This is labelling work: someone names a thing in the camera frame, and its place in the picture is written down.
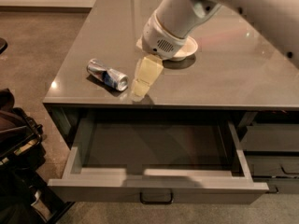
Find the table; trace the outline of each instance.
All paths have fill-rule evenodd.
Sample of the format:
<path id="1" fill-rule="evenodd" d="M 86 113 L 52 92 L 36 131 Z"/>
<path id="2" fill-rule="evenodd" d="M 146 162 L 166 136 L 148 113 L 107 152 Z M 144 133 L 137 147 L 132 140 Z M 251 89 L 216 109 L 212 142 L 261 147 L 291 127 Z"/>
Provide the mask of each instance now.
<path id="1" fill-rule="evenodd" d="M 160 2 L 95 2 L 44 99 L 72 148 L 49 186 L 65 201 L 251 203 L 268 186 L 252 180 L 240 143 L 259 111 L 297 114 L 298 67 L 222 7 L 192 33 L 195 54 L 164 62 L 141 102 L 89 76 L 97 58 L 131 84 L 144 56 L 136 41 Z"/>

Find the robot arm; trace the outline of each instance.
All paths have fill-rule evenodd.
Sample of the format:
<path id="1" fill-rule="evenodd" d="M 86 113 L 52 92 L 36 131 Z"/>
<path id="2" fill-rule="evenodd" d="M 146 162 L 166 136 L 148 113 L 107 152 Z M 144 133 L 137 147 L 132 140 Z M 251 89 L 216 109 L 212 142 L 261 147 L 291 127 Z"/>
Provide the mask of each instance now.
<path id="1" fill-rule="evenodd" d="M 189 33 L 220 5 L 239 13 L 282 54 L 299 63 L 299 0 L 163 0 L 145 25 L 143 50 L 172 58 Z"/>

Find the drawer handle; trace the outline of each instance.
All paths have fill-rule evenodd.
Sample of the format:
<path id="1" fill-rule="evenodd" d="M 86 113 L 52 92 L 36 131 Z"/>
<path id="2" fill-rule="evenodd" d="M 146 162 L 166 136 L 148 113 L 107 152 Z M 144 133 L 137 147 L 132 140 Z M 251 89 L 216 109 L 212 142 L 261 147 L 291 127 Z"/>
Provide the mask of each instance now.
<path id="1" fill-rule="evenodd" d="M 170 193 L 170 200 L 169 201 L 165 201 L 165 202 L 149 202 L 149 201 L 145 201 L 143 199 L 143 195 L 142 195 L 142 192 L 140 192 L 140 202 L 144 205 L 170 205 L 174 202 L 174 194 L 171 192 Z"/>
<path id="2" fill-rule="evenodd" d="M 284 169 L 284 167 L 280 164 L 280 168 L 281 171 L 285 174 L 285 175 L 299 175 L 299 172 L 288 172 Z"/>

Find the drawer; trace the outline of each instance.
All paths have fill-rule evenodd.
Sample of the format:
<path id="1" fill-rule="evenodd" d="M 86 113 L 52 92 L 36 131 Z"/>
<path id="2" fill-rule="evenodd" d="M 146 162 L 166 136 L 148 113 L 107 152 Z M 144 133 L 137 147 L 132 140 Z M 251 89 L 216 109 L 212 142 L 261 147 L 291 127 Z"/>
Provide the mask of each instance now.
<path id="1" fill-rule="evenodd" d="M 247 126 L 241 145 L 252 152 L 299 152 L 299 124 Z"/>
<path id="2" fill-rule="evenodd" d="M 252 203 L 252 181 L 235 126 L 224 112 L 89 110 L 62 179 L 66 202 Z"/>
<path id="3" fill-rule="evenodd" d="M 247 161 L 255 181 L 266 182 L 270 192 L 299 193 L 299 157 L 249 155 Z"/>

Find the black bag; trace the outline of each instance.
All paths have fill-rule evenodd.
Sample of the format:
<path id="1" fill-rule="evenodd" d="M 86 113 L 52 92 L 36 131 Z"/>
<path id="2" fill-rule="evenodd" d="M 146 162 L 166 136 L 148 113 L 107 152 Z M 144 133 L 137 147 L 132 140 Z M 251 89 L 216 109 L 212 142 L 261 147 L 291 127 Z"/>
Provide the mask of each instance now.
<path id="1" fill-rule="evenodd" d="M 0 150 L 5 143 L 16 143 L 26 134 L 26 123 L 13 112 L 15 100 L 9 89 L 0 90 Z"/>
<path id="2" fill-rule="evenodd" d="M 0 162 L 18 169 L 37 169 L 44 163 L 42 125 L 14 106 L 9 89 L 0 90 Z"/>
<path id="3" fill-rule="evenodd" d="M 23 180 L 10 170 L 0 167 L 0 223 L 45 223 L 31 206 L 32 198 Z"/>

